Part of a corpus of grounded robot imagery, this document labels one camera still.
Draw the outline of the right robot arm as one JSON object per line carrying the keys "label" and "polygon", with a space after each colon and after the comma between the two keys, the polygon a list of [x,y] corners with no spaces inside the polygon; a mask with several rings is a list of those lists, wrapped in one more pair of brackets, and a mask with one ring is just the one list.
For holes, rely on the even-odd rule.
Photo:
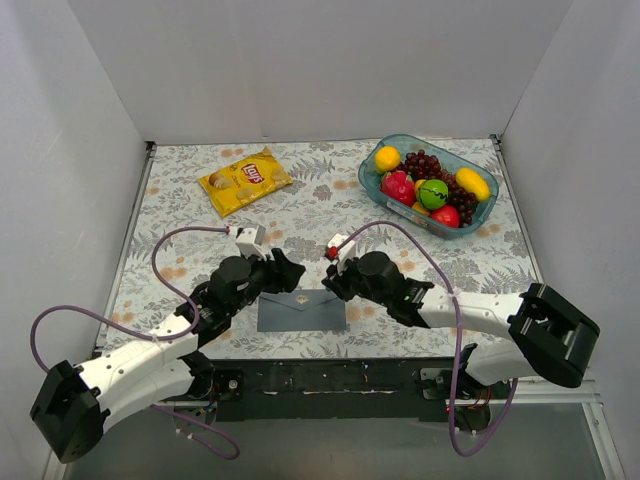
{"label": "right robot arm", "polygon": [[582,383],[600,328],[545,284],[533,283],[522,294],[450,294],[404,276],[383,252],[355,257],[331,247],[328,258],[322,283],[344,301],[369,300],[406,327],[461,327],[496,337],[490,345],[462,348],[452,383],[464,397],[522,377],[565,388]]}

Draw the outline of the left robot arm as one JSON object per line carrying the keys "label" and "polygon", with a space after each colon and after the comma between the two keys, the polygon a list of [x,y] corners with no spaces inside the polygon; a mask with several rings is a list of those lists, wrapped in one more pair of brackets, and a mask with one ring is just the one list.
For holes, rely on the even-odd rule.
{"label": "left robot arm", "polygon": [[215,367],[201,347],[226,332],[261,294],[291,293],[305,272],[279,248],[266,258],[231,256],[188,301],[142,338],[77,366],[51,367],[30,417],[68,464],[93,449],[128,416],[173,397],[207,399]]}

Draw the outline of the floral tablecloth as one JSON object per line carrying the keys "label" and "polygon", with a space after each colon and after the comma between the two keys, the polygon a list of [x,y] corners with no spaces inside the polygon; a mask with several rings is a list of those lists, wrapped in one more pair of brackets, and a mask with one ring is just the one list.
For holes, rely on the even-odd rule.
{"label": "floral tablecloth", "polygon": [[220,261],[236,253],[219,233],[225,223],[258,224],[268,245],[306,268],[300,285],[317,289],[327,267],[322,256],[336,233],[359,232],[360,252],[387,253],[407,276],[460,292],[520,293],[538,278],[510,192],[473,233],[439,238],[372,202],[357,177],[371,140],[277,143],[275,158],[293,183],[222,219],[198,179],[260,151],[257,144],[160,146],[135,210],[111,327],[96,343],[100,352],[124,345],[122,327],[144,332],[174,311],[181,293],[206,281]]}

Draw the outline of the yellow Lays chips bag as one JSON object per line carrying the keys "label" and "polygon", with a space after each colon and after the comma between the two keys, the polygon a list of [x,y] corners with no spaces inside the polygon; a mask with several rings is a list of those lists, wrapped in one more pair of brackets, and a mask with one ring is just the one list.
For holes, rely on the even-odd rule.
{"label": "yellow Lays chips bag", "polygon": [[222,217],[293,183],[292,177],[265,147],[198,179],[213,208]]}

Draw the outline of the red apple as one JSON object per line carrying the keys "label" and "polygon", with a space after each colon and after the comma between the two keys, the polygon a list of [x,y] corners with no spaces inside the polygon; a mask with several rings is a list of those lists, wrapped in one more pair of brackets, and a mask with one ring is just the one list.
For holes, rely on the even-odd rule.
{"label": "red apple", "polygon": [[430,212],[430,218],[450,228],[458,228],[460,215],[458,210],[451,205],[444,205]]}

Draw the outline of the green ball fruit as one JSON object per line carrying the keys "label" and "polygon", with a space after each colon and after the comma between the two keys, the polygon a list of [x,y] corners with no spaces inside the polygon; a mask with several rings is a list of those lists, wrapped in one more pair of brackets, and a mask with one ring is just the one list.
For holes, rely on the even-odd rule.
{"label": "green ball fruit", "polygon": [[420,185],[416,198],[427,210],[437,210],[447,203],[449,188],[442,180],[426,180]]}

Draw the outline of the small orange fruit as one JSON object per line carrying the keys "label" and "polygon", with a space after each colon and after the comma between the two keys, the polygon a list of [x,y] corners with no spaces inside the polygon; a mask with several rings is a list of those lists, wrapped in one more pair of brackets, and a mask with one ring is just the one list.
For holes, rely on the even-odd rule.
{"label": "small orange fruit", "polygon": [[415,192],[416,199],[419,198],[420,188],[425,182],[426,182],[425,179],[419,179],[414,182],[414,192]]}

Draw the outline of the teal plastic fruit basket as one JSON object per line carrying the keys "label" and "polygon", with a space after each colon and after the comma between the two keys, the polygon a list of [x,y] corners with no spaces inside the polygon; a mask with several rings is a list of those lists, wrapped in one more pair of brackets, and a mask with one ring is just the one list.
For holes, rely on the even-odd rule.
{"label": "teal plastic fruit basket", "polygon": [[[456,172],[458,169],[463,167],[475,170],[488,183],[491,190],[491,196],[487,201],[479,204],[469,227],[450,228],[440,224],[439,222],[432,220],[425,213],[415,210],[413,206],[408,207],[380,191],[381,179],[384,174],[378,174],[376,172],[374,155],[379,148],[386,145],[393,146],[399,151],[402,157],[401,164],[404,163],[407,153],[424,150],[427,155],[436,155],[439,158],[441,165],[449,171]],[[393,171],[401,171],[399,166]],[[365,188],[368,197],[373,202],[394,211],[414,224],[425,228],[430,233],[447,240],[459,238],[477,230],[488,218],[499,194],[497,179],[485,168],[473,164],[446,149],[408,134],[394,134],[380,140],[372,152],[367,156],[366,160],[361,163],[358,170],[358,178],[361,185]]]}

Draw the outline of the yellow lemon left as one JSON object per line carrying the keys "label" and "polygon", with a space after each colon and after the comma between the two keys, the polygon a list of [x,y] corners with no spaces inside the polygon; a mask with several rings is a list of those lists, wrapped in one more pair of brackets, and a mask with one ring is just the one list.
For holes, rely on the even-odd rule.
{"label": "yellow lemon left", "polygon": [[402,163],[402,157],[395,147],[386,145],[376,151],[374,161],[376,172],[385,174],[395,170]]}

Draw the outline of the purple grape bunch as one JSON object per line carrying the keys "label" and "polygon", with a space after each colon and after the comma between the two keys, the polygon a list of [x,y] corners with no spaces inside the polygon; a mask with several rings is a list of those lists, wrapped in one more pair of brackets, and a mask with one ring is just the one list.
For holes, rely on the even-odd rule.
{"label": "purple grape bunch", "polygon": [[[473,193],[466,192],[457,184],[455,174],[459,169],[456,172],[447,170],[441,165],[436,155],[427,155],[424,150],[407,153],[405,161],[399,166],[399,169],[410,175],[414,182],[419,179],[439,179],[445,182],[449,188],[449,198],[445,205],[451,205],[458,210],[460,215],[458,228],[467,228],[471,225],[473,216],[481,202],[477,201]],[[418,199],[416,199],[413,208],[430,217],[431,211],[424,208]]]}

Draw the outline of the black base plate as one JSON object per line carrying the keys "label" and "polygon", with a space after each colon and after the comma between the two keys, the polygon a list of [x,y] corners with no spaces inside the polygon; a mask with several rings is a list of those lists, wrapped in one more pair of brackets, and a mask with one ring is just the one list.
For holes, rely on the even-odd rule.
{"label": "black base plate", "polygon": [[447,420],[453,359],[217,360],[213,380],[183,408],[209,406],[220,422],[279,419]]}

